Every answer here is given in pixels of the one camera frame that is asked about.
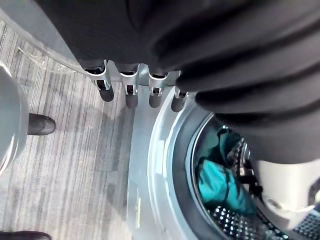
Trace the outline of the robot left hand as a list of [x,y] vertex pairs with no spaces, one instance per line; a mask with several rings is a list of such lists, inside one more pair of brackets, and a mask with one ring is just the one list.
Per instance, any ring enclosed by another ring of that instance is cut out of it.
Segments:
[[320,187],[317,0],[38,0],[84,69],[181,71],[176,86],[240,133],[262,199],[293,229]]

